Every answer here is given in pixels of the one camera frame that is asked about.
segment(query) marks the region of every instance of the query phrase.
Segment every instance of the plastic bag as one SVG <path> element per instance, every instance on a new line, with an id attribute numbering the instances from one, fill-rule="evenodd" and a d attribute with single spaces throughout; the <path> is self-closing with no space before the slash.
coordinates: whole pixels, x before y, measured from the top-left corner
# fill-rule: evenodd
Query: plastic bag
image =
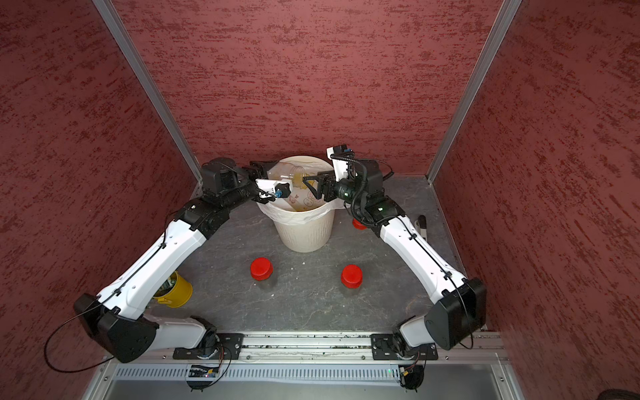
<path id="1" fill-rule="evenodd" d="M 308 161 L 292 160 L 291 158 L 287 158 L 282 161 L 301 166 L 304 168 L 307 175 L 316 175 L 318 172 L 333 169 L 333 167 L 331 167 L 326 161 L 315 157 L 297 157 L 307 158 Z M 291 196 L 289 196 L 289 198 L 279 198 L 276 201 L 267 204 L 258 203 L 258 207 L 260 207 L 260 210 L 273 221 L 283 225 L 303 225 L 323 217 L 331 210 L 341 209 L 342 200 L 335 199 L 326 203 L 322 199 L 316 199 L 311 191 L 304 187 L 303 189 L 292 188 Z"/>
<path id="2" fill-rule="evenodd" d="M 315 221 L 318 218 L 322 218 L 331 210 L 342 208 L 342 200 L 336 198 L 331 202 L 324 203 L 317 209 L 309 211 L 286 211 L 274 204 L 278 202 L 278 200 L 267 204 L 258 203 L 258 207 L 260 207 L 260 210 L 267 217 L 283 225 L 303 225 L 311 221 Z"/>

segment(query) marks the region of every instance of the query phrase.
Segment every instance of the gray floor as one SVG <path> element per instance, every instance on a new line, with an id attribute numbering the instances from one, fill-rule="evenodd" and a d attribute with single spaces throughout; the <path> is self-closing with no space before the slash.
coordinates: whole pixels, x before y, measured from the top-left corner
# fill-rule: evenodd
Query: gray floor
<path id="1" fill-rule="evenodd" d="M 426 216 L 428 242 L 458 267 L 426 180 L 392 177 L 385 189 L 412 221 Z M 254 285 L 249 266 L 257 257 L 267 257 L 278 270 L 278 285 L 272 292 Z M 364 273 L 357 296 L 341 293 L 340 272 L 348 264 L 360 266 Z M 244 204 L 178 271 L 193 284 L 192 298 L 182 308 L 152 304 L 151 313 L 204 317 L 226 332 L 389 331 L 432 306 L 400 256 L 371 230 L 355 229 L 345 210 L 336 210 L 332 236 L 324 247 L 296 253 L 282 244 L 273 222 L 255 203 Z"/>

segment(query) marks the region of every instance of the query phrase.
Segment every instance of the white trash can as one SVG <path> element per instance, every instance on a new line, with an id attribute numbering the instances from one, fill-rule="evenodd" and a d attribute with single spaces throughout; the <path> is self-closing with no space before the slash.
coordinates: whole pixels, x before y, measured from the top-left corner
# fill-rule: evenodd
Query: white trash can
<path id="1" fill-rule="evenodd" d="M 320 171 L 329 171 L 333 167 L 324 160 L 310 156 L 294 156 L 280 160 L 281 162 L 300 165 L 309 175 Z M 296 212 L 285 200 L 278 199 L 267 204 L 258 203 L 260 210 L 269 218 L 278 230 L 284 245 L 294 252 L 308 253 L 324 246 L 331 237 L 333 215 L 342 207 L 342 200 L 331 202 L 314 202 L 319 207 L 309 211 Z"/>

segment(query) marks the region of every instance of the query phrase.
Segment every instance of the red lid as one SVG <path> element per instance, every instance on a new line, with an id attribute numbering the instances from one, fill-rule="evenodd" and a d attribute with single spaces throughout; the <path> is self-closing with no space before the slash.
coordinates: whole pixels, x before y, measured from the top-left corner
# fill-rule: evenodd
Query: red lid
<path id="1" fill-rule="evenodd" d="M 273 264 L 264 257 L 253 260 L 251 263 L 251 276 L 255 280 L 265 280 L 271 276 Z"/>
<path id="2" fill-rule="evenodd" d="M 353 221 L 351 223 L 356 229 L 365 230 L 367 228 L 363 224 L 359 223 L 355 218 L 353 218 Z"/>
<path id="3" fill-rule="evenodd" d="M 342 276 L 340 279 L 346 287 L 350 289 L 357 289 L 362 285 L 362 270 L 357 265 L 347 265 L 342 270 Z"/>

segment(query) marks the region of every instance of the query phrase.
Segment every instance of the metal bar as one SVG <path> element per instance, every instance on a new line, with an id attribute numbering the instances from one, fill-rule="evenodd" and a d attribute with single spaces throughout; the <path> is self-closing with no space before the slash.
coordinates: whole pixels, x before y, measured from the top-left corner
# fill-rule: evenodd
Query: metal bar
<path id="1" fill-rule="evenodd" d="M 149 74 L 147 67 L 145 66 L 142 57 L 138 53 L 138 50 L 133 44 L 131 37 L 129 36 L 118 12 L 111 0 L 93 0 L 95 7 L 98 9 L 100 16 L 104 20 L 105 24 L 107 24 L 107 28 L 113 35 L 113 38 L 116 40 L 116 43 L 120 47 L 122 54 L 124 54 L 125 58 L 129 62 L 129 65 L 133 69 L 133 72 L 138 77 L 140 84 L 144 88 L 147 96 L 151 100 L 151 103 L 156 108 L 160 119 L 164 122 L 164 126 L 167 128 L 173 141 L 176 146 L 178 146 L 178 150 L 184 157 L 184 160 L 189 165 L 191 172 L 196 177 L 198 183 L 202 182 L 202 175 L 200 174 L 200 164 L 198 164 L 198 160 L 193 155 L 189 144 L 186 139 L 182 135 L 182 131 L 178 126 L 178 123 L 175 121 L 173 115 L 171 114 L 171 110 L 169 109 L 169 105 L 164 101 L 162 93 L 160 93 L 160 89 L 156 86 L 153 78 Z"/>
<path id="2" fill-rule="evenodd" d="M 411 360 L 375 361 L 369 335 L 375 332 L 242 332 L 245 337 L 240 364 L 394 364 Z M 499 332 L 476 332 L 475 346 L 461 346 L 445 351 L 438 349 L 439 359 L 428 364 L 495 364 L 508 363 Z M 149 351 L 132 364 L 184 364 L 174 360 L 173 350 Z"/>
<path id="3" fill-rule="evenodd" d="M 460 129 L 460 126 L 462 125 L 462 122 L 464 121 L 476 94 L 478 93 L 478 89 L 480 89 L 484 77 L 487 71 L 489 71 L 489 67 L 498 52 L 502 39 L 504 39 L 504 35 L 509 29 L 509 25 L 511 25 L 511 21 L 515 16 L 516 11 L 518 11 L 520 1 L 521 0 L 504 0 L 500 10 L 498 11 L 493 27 L 491 28 L 491 31 L 486 38 L 486 42 L 484 43 L 484 47 L 480 52 L 480 57 L 478 57 L 476 66 L 469 77 L 469 82 L 467 83 L 465 92 L 462 94 L 460 103 L 458 103 L 458 107 L 451 118 L 451 124 L 449 125 L 447 132 L 445 132 L 440 148 L 438 149 L 438 152 L 429 167 L 429 171 L 426 174 L 427 180 L 430 184 L 435 181 L 436 175 L 438 174 L 438 171 L 440 171 L 440 167 L 442 167 L 442 163 L 444 162 L 444 159 L 447 156 L 456 135 L 458 134 L 458 130 Z"/>
<path id="4" fill-rule="evenodd" d="M 522 400 L 524 397 L 522 397 L 522 392 L 520 392 L 520 385 L 515 375 L 509 376 L 506 367 L 506 365 L 502 364 L 492 364 L 491 366 L 500 396 L 502 400 Z"/>
<path id="5" fill-rule="evenodd" d="M 193 192 L 191 192 L 191 198 L 201 197 L 202 196 L 202 182 L 196 182 L 195 188 L 193 188 Z"/>
<path id="6" fill-rule="evenodd" d="M 447 235 L 447 240 L 449 241 L 449 246 L 451 247 L 451 251 L 453 252 L 453 257 L 456 258 L 458 262 L 458 266 L 462 269 L 463 274 L 467 275 L 467 270 L 465 269 L 465 265 L 462 263 L 462 258 L 460 258 L 460 253 L 458 253 L 458 247 L 456 246 L 456 241 L 453 239 L 453 235 L 451 234 L 451 229 L 449 229 L 449 224 L 447 223 L 447 217 L 445 217 L 444 212 L 442 210 L 442 205 L 440 204 L 440 199 L 438 199 L 438 193 L 436 193 L 436 189 L 433 187 L 432 183 L 429 183 L 429 190 L 431 190 L 433 194 L 433 198 L 436 200 L 436 206 L 438 207 L 438 212 L 444 221 L 444 232 Z"/>
<path id="7" fill-rule="evenodd" d="M 92 379 L 92 384 L 87 388 L 82 397 L 83 400 L 103 400 L 105 398 L 118 364 L 120 364 L 120 362 L 114 358 L 96 371 Z"/>

